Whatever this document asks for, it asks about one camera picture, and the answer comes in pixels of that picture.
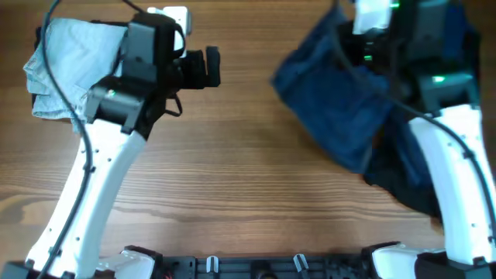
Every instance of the dark blue cloth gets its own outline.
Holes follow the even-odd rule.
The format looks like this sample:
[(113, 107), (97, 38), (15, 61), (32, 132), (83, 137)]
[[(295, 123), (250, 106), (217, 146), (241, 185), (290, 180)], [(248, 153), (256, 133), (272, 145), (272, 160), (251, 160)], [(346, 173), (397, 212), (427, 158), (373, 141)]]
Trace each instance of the dark blue cloth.
[[(422, 151), (402, 112), (393, 109), (390, 102), (371, 90), (359, 86), (332, 62), (330, 20), (328, 12), (276, 71), (272, 79), (276, 92), (338, 164), (364, 174), (370, 181), (382, 181), (378, 176), (384, 178), (383, 170), (389, 166), (401, 177), (393, 184), (432, 189)], [(471, 30), (463, 7), (450, 6), (446, 17), (444, 57), (466, 59), (463, 44), (466, 33)], [(357, 70), (376, 87), (388, 87), (385, 77), (377, 76), (365, 67)], [(381, 144), (388, 146), (372, 149), (373, 138), (381, 127), (384, 127)], [(394, 158), (384, 163), (383, 159), (388, 161), (389, 157)], [(379, 160), (381, 165), (374, 166), (374, 161)]]
[[(333, 65), (330, 27), (329, 12), (277, 70), (272, 84), (332, 159), (352, 172), (363, 173), (372, 139), (392, 105)], [(386, 78), (365, 67), (357, 70), (376, 86), (388, 86)]]

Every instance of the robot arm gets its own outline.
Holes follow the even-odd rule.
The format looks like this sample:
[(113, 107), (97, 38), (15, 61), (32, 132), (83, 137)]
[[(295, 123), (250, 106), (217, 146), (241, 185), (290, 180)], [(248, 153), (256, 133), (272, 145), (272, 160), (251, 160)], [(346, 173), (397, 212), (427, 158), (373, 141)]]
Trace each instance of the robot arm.
[[(482, 136), (476, 69), (444, 60), (446, 0), (359, 0), (353, 35), (373, 71), (388, 69), (396, 98), (442, 123), (469, 147), (422, 118), (409, 121), (422, 149), (441, 209), (446, 251), (413, 250), (402, 244), (372, 253), (381, 278), (434, 278), (477, 274), (491, 278), (496, 261), (494, 179)], [(470, 156), (474, 156), (482, 172)]]
[[(143, 150), (153, 124), (167, 112), (166, 101), (177, 100), (182, 88), (202, 89), (220, 83), (219, 52), (215, 47), (207, 48), (208, 74), (202, 52), (184, 50), (182, 30), (188, 33), (191, 28), (186, 7), (150, 12), (154, 13), (136, 14), (129, 23), (122, 76), (104, 77), (88, 92), (85, 128), (93, 150), (85, 150), (81, 141), (55, 212), (26, 258), (26, 265), (33, 271), (42, 270), (73, 207), (84, 175), (86, 152), (92, 152), (94, 158), (91, 178), (48, 273), (90, 278), (97, 267), (110, 268), (109, 262), (98, 265), (105, 224), (129, 167)], [(120, 270), (117, 278), (150, 278), (153, 260), (137, 252), (132, 258), (136, 262), (127, 264), (130, 270), (124, 268), (125, 261), (114, 267), (114, 271)]]

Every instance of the wooden table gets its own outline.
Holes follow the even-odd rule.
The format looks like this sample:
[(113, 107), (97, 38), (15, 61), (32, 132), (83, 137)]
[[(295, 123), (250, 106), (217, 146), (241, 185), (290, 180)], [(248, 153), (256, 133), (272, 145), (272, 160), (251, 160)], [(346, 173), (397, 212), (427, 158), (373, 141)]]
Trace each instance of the wooden table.
[[(220, 47), (222, 86), (182, 91), (184, 115), (164, 116), (155, 125), (120, 189), (102, 255), (129, 244), (197, 257), (356, 252), (391, 240), (443, 245), (430, 218), (334, 164), (269, 84), (274, 69), (329, 1), (138, 4), (187, 5), (194, 16), (188, 48)], [(494, 1), (469, 4), (471, 19), (485, 35), (485, 136), (494, 148)], [(0, 264), (24, 259), (37, 240), (78, 146), (70, 124), (31, 116), (22, 66), (33, 53), (34, 29), (48, 7), (45, 0), (0, 4)], [(128, 21), (133, 11), (117, 0), (73, 0), (56, 14)]]

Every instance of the cable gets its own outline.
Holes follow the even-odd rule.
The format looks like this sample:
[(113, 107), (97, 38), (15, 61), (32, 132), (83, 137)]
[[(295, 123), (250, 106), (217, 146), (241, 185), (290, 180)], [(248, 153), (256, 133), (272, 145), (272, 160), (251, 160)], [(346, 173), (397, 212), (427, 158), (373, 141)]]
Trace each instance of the cable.
[[(341, 42), (339, 41), (339, 35), (337, 31), (337, 19), (338, 19), (338, 11), (339, 11), (339, 0), (332, 0), (332, 18), (331, 18), (331, 41), (332, 41), (332, 46), (334, 47), (334, 52), (336, 56), (339, 58), (339, 62), (343, 64), (345, 69), (348, 71), (348, 73), (352, 76), (352, 78), (359, 84), (361, 84), (364, 88), (368, 88), (372, 90), (375, 94), (381, 96), (382, 98), (385, 98), (386, 100), (390, 101), (393, 105), (398, 107), (399, 109), (415, 115), (416, 117), (419, 117), (421, 119), (424, 119), (425, 121), (433, 124), (434, 126), (440, 128), (442, 131), (447, 133), (449, 136), (451, 136), (462, 148), (463, 150), (463, 156), (467, 159), (470, 160), (470, 162), (474, 166), (475, 173), (477, 175), (478, 180), (480, 181), (482, 191), (484, 193), (484, 198), (487, 204), (487, 209), (489, 213), (489, 218), (491, 220), (491, 230), (492, 230), (492, 239), (489, 239), (490, 242), (494, 241), (494, 244), (496, 245), (496, 215), (494, 213), (494, 207), (493, 203), (491, 200), (491, 194), (489, 192), (489, 187), (487, 186), (486, 179), (484, 177), (484, 173), (481, 169), (480, 164), (477, 162), (477, 158), (475, 157), (474, 152), (470, 150), (469, 146), (454, 132), (452, 131), (448, 126), (445, 126), (441, 122), (428, 117), (427, 115), (424, 115), (423, 113), (413, 109), (412, 107), (403, 104), (396, 98), (391, 97), (389, 94), (384, 93), (381, 89), (375, 87), (372, 85), (368, 79), (365, 77), (361, 77), (358, 72), (355, 71), (353, 68), (353, 65), (351, 64), (350, 60), (346, 57), (343, 48), (341, 47)], [(395, 60), (393, 59), (393, 67), (396, 68)]]
[(144, 13), (142, 8), (138, 7), (136, 4), (131, 2), (130, 0), (122, 0), (124, 3), (126, 3), (129, 7), (135, 9), (137, 12)]
[(47, 56), (47, 29), (48, 25), (50, 24), (50, 17), (53, 14), (53, 11), (55, 8), (60, 4), (60, 0), (55, 0), (53, 1), (50, 11), (45, 15), (45, 19), (43, 22), (43, 28), (41, 32), (41, 50), (43, 54), (43, 65), (46, 69), (46, 72), (48, 73), (48, 76), (50, 77), (50, 80), (55, 87), (55, 92), (59, 95), (60, 99), (64, 103), (64, 106), (69, 110), (71, 113), (71, 117), (76, 123), (76, 127), (79, 129), (81, 133), (81, 137), (84, 142), (84, 148), (85, 148), (85, 153), (86, 153), (86, 163), (84, 165), (84, 176), (83, 180), (81, 182), (81, 188), (79, 189), (79, 192), (77, 193), (76, 200), (74, 201), (74, 205), (72, 206), (71, 212), (69, 212), (69, 216), (67, 217), (67, 220), (64, 224), (64, 227), (60, 231), (60, 235), (57, 238), (57, 241), (51, 247), (49, 251), (49, 256), (48, 259), (46, 260), (45, 265), (43, 266), (43, 269), (40, 271), (40, 275), (38, 275), (38, 279), (42, 279), (48, 274), (48, 270), (51, 268), (53, 261), (59, 255), (60, 252), (60, 247), (62, 246), (62, 242), (65, 240), (65, 237), (67, 235), (67, 232), (69, 231), (69, 228), (71, 227), (74, 217), (76, 216), (76, 213), (78, 212), (78, 209), (81, 205), (81, 201), (84, 197), (84, 193), (86, 192), (86, 189), (88, 188), (88, 182), (90, 180), (91, 176), (91, 166), (93, 165), (93, 152), (91, 148), (91, 142), (88, 136), (88, 133), (86, 132), (86, 129), (84, 127), (83, 122), (79, 119), (78, 115), (76, 114), (75, 110), (73, 109), (72, 105), (70, 102), (67, 100), (66, 95), (62, 92), (62, 89), (60, 88), (59, 84), (55, 80), (55, 77), (53, 75), (53, 72), (50, 68), (50, 65), (48, 63), (48, 56)]

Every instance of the black mount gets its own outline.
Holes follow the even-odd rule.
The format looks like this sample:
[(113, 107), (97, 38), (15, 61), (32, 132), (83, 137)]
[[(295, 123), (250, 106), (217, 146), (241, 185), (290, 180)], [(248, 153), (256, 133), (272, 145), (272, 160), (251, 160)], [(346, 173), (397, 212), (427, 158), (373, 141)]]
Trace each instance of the black mount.
[[(165, 15), (138, 13), (128, 25), (122, 76), (102, 78), (88, 92), (86, 117), (89, 123), (104, 119), (122, 125), (123, 133), (137, 131), (145, 139), (164, 114), (182, 113), (177, 92), (220, 85), (220, 54), (208, 46), (207, 66), (203, 52), (174, 50), (175, 33), (181, 27)], [(175, 99), (179, 112), (166, 110)]]
[[(222, 258), (210, 256), (164, 257), (162, 254), (138, 246), (132, 250), (151, 257), (155, 264), (150, 279), (380, 279), (374, 267), (372, 253), (380, 248), (397, 245), (382, 243), (362, 249), (361, 254), (333, 254), (327, 257), (252, 257)], [(8, 262), (1, 279), (35, 279), (39, 271), (28, 264)], [(460, 265), (447, 259), (446, 253), (423, 253), (415, 262), (418, 279), (479, 279), (494, 278), (496, 263), (474, 259), (474, 265)], [(91, 279), (113, 279), (114, 271), (97, 270)], [(74, 279), (66, 273), (63, 279)]]

